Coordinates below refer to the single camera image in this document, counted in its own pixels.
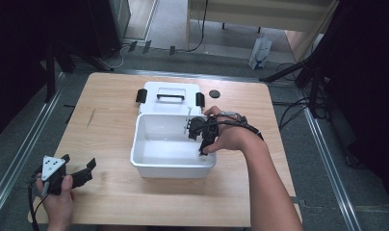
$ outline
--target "black round object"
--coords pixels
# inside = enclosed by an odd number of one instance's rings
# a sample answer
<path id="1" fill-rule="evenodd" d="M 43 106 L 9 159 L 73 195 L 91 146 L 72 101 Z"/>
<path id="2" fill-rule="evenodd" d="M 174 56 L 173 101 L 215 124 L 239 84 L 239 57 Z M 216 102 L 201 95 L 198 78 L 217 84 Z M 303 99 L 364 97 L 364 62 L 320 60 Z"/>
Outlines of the black round object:
<path id="1" fill-rule="evenodd" d="M 219 98 L 220 97 L 220 92 L 218 90 L 210 90 L 209 95 L 212 98 Z"/>

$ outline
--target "person's arm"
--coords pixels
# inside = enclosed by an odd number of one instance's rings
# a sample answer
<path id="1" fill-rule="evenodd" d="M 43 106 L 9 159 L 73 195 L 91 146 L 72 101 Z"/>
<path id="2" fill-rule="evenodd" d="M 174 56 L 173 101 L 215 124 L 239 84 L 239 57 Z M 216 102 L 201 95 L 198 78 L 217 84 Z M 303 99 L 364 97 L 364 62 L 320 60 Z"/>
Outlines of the person's arm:
<path id="1" fill-rule="evenodd" d="M 217 107 L 205 112 L 207 116 L 219 113 Z M 203 152 L 211 153 L 220 149 L 241 150 L 246 157 L 253 231 L 302 230 L 297 211 L 264 141 L 245 128 L 220 125 L 219 137 Z"/>
<path id="2" fill-rule="evenodd" d="M 36 185 L 42 192 L 43 184 L 38 179 Z M 73 195 L 71 194 L 72 177 L 67 175 L 63 179 L 62 192 L 60 195 L 49 194 L 42 202 L 42 205 L 48 215 L 47 231 L 66 231 L 72 223 L 73 213 Z"/>

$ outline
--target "white lid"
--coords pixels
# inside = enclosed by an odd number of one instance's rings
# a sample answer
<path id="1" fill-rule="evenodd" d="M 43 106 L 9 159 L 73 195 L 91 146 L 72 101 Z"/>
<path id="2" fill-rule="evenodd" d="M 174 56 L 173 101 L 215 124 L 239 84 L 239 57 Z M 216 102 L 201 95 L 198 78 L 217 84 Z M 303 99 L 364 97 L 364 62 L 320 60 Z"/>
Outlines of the white lid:
<path id="1" fill-rule="evenodd" d="M 195 95 L 200 92 L 196 84 L 178 84 L 165 82 L 146 82 L 146 101 L 140 105 L 141 114 L 201 115 L 200 106 L 196 106 Z"/>

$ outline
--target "person's hand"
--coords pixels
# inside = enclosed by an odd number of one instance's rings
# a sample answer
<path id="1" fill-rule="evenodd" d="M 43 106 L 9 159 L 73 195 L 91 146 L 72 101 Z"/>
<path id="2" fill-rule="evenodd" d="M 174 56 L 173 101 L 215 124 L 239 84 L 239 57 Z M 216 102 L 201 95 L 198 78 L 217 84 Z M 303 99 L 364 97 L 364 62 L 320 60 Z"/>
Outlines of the person's hand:
<path id="1" fill-rule="evenodd" d="M 209 110 L 207 110 L 204 114 L 206 116 L 217 116 L 219 115 L 221 110 L 213 106 Z M 225 120 L 235 120 L 234 118 L 230 118 L 228 116 L 218 116 L 217 121 L 225 121 Z M 261 141 L 259 137 L 257 137 L 252 132 L 248 131 L 245 128 L 220 124 L 219 125 L 219 137 L 213 144 L 210 144 L 203 148 L 204 153 L 212 153 L 221 149 L 228 150 L 241 150 L 244 151 L 246 146 L 252 141 Z"/>
<path id="2" fill-rule="evenodd" d="M 39 192 L 42 192 L 43 184 L 40 178 L 36 181 Z M 68 230 L 72 223 L 73 195 L 71 193 L 72 176 L 67 175 L 63 179 L 60 195 L 49 194 L 42 202 L 48 215 L 48 230 Z"/>

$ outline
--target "box lid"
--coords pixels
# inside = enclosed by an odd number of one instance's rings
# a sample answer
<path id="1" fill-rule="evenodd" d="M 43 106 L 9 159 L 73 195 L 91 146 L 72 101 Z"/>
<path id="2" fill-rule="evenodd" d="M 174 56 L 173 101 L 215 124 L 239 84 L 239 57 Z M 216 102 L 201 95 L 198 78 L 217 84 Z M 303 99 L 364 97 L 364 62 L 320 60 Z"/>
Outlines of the box lid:
<path id="1" fill-rule="evenodd" d="M 146 82 L 143 91 L 143 96 L 137 96 L 141 114 L 187 115 L 192 108 L 195 116 L 204 107 L 204 95 L 196 84 Z"/>

